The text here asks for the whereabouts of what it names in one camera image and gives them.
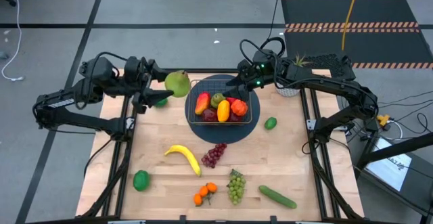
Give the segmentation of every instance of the potted plant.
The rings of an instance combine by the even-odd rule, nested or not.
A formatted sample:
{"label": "potted plant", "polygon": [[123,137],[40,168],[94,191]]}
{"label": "potted plant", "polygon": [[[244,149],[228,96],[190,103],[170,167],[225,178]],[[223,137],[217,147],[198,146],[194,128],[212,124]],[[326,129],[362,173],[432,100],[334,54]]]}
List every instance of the potted plant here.
{"label": "potted plant", "polygon": [[[304,65],[310,64],[310,62],[305,60],[305,55],[300,57],[299,54],[296,54],[295,59],[292,59],[292,63],[293,63],[293,65],[299,66],[299,67],[303,67]],[[284,97],[292,97],[292,96],[295,96],[299,93],[299,89],[290,89],[290,88],[278,89],[276,87],[276,90],[277,90],[278,94],[280,94]]]}

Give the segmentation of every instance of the wooden tabletop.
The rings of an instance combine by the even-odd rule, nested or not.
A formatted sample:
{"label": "wooden tabletop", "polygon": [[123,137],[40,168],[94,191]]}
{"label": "wooden tabletop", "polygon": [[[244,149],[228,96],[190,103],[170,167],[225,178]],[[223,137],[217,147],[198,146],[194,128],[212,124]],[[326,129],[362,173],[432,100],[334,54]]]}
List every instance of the wooden tabletop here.
{"label": "wooden tabletop", "polygon": [[[329,76],[327,70],[315,70],[315,73]],[[210,75],[190,74],[189,77],[193,80]],[[164,85],[153,82],[152,88],[164,89]],[[282,97],[272,85],[255,92],[260,100],[260,118],[256,128],[243,140],[229,144],[215,169],[201,165],[201,177],[192,171],[183,155],[164,156],[171,145],[179,144],[188,147],[200,161],[214,147],[214,144],[194,135],[189,128],[184,111],[186,97],[170,97],[166,107],[151,108],[140,114],[135,127],[121,218],[178,220],[180,215],[186,215],[188,220],[266,221],[271,215],[276,215],[279,221],[320,220],[310,156],[301,152],[307,136],[300,96]],[[310,93],[307,92],[313,116]],[[339,110],[335,95],[317,92],[317,97],[322,116],[331,116]],[[101,117],[120,116],[122,101],[123,97],[105,97]],[[271,116],[277,118],[278,124],[267,131],[263,125]],[[92,153],[108,138],[105,133],[97,133]],[[342,132],[334,131],[332,138],[346,142]],[[327,147],[337,189],[363,216],[348,150],[332,141]],[[89,165],[76,212],[78,215],[94,203],[106,186],[113,149],[114,143]],[[247,181],[244,198],[237,206],[230,203],[225,187],[231,169],[243,173]],[[145,170],[151,175],[151,186],[144,192],[133,188],[133,175],[138,170]],[[205,202],[201,207],[195,207],[193,195],[208,182],[217,184],[218,192],[212,197],[211,205]],[[267,185],[289,197],[298,204],[298,208],[287,209],[273,202],[258,191],[259,185]],[[328,216],[332,216],[329,192],[325,186],[324,191]],[[114,213],[117,194],[115,189],[110,213]]]}

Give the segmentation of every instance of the red grapes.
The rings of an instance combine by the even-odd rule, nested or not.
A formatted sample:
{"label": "red grapes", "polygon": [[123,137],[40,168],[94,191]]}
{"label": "red grapes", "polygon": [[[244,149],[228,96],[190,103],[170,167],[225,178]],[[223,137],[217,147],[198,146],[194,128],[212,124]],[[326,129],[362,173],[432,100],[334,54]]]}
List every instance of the red grapes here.
{"label": "red grapes", "polygon": [[224,154],[225,148],[227,148],[226,143],[216,144],[213,149],[209,150],[208,153],[202,157],[204,166],[215,168],[217,161]]}

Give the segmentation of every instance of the banana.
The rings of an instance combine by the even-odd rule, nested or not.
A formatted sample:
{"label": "banana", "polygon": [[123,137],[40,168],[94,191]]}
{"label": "banana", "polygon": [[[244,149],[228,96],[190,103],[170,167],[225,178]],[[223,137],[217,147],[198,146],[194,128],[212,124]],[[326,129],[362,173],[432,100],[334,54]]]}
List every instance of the banana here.
{"label": "banana", "polygon": [[202,170],[200,169],[200,166],[198,165],[198,162],[196,160],[196,157],[188,150],[187,147],[182,145],[172,145],[170,149],[168,149],[167,152],[164,153],[164,155],[168,155],[173,152],[179,152],[182,153],[189,161],[189,164],[191,165],[194,172],[197,174],[197,176],[202,175]]}

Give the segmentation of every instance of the fruit basket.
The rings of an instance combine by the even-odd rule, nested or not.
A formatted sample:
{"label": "fruit basket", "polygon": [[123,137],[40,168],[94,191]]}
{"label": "fruit basket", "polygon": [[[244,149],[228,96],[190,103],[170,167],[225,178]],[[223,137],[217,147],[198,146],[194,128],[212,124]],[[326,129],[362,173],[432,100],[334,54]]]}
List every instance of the fruit basket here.
{"label": "fruit basket", "polygon": [[251,108],[251,96],[246,102],[248,110],[242,119],[238,122],[227,121],[227,122],[206,122],[203,121],[201,115],[196,115],[194,112],[197,104],[197,97],[203,92],[209,92],[212,97],[215,93],[224,93],[230,89],[232,86],[226,86],[229,79],[196,79],[191,81],[191,91],[189,92],[188,98],[188,112],[187,119],[188,122],[193,125],[213,125],[213,126],[229,126],[237,125],[242,126],[250,123],[252,121],[252,108]]}

